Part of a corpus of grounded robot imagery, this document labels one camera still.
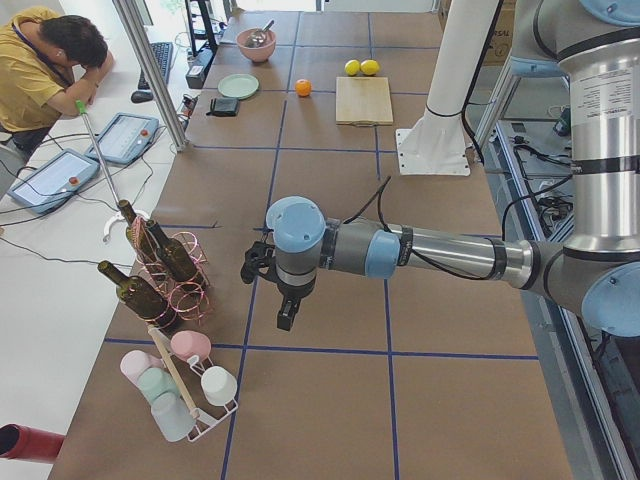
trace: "dark hair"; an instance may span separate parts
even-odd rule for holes
[[[78,15],[65,15],[40,24],[42,38],[64,50],[67,58],[87,67],[99,67],[107,58],[107,43],[96,26]]]

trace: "green plate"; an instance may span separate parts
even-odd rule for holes
[[[218,91],[225,97],[243,100],[256,93],[259,86],[260,82],[253,75],[236,73],[220,80]]]

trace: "brown glass bottle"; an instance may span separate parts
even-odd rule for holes
[[[137,275],[129,277],[107,260],[98,264],[98,271],[116,284],[116,295],[120,301],[147,324],[172,332],[182,323],[180,315],[144,278]]]
[[[152,243],[151,236],[146,229],[146,223],[142,222],[142,229],[139,232],[140,238],[138,242],[133,238],[133,223],[136,221],[138,214],[133,210],[133,206],[129,200],[120,200],[118,202],[118,210],[127,222],[125,235],[127,240],[138,254],[138,258],[143,261],[147,271],[156,285],[161,284],[167,278],[167,272],[156,256],[155,245]]]
[[[207,287],[207,281],[196,267],[184,245],[175,238],[167,237],[155,220],[147,221],[147,229],[158,244],[156,255],[166,265],[171,277],[178,283],[195,283],[204,290]],[[195,285],[184,285],[183,288],[192,291],[196,290],[197,287]]]

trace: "lemon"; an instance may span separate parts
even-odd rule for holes
[[[344,73],[353,77],[360,71],[360,62],[358,60],[349,60],[344,64]]]
[[[375,60],[365,60],[360,64],[360,70],[365,75],[375,75],[380,71],[380,64]]]

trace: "spoon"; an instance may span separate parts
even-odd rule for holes
[[[261,47],[267,41],[267,32],[274,23],[275,20],[270,20],[263,28],[256,28],[244,42],[244,46],[249,48]]]

